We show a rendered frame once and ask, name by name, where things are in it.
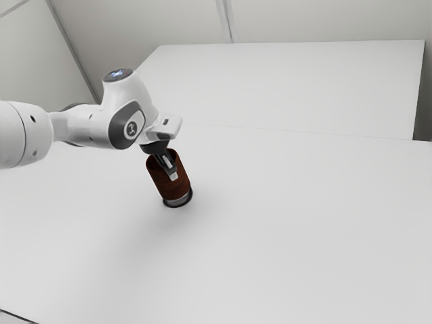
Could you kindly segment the brown mug with grey base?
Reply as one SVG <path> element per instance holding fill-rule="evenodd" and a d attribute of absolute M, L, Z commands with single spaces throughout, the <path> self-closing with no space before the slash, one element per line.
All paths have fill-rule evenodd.
<path fill-rule="evenodd" d="M 154 155 L 150 155 L 147 158 L 146 168 L 163 199 L 163 204 L 169 208 L 178 208 L 184 206 L 192 199 L 193 191 L 178 153 L 172 148 L 169 148 L 167 151 L 177 167 L 176 174 L 178 177 L 174 181 L 169 178 Z"/>

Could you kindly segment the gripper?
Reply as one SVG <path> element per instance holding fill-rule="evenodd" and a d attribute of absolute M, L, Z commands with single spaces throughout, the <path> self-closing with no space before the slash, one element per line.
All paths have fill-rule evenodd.
<path fill-rule="evenodd" d="M 142 152 L 155 155 L 159 166 L 167 174 L 170 181 L 174 182 L 178 179 L 177 166 L 169 152 L 166 152 L 168 144 L 168 140 L 159 140 L 149 144 L 140 144 L 139 147 Z"/>

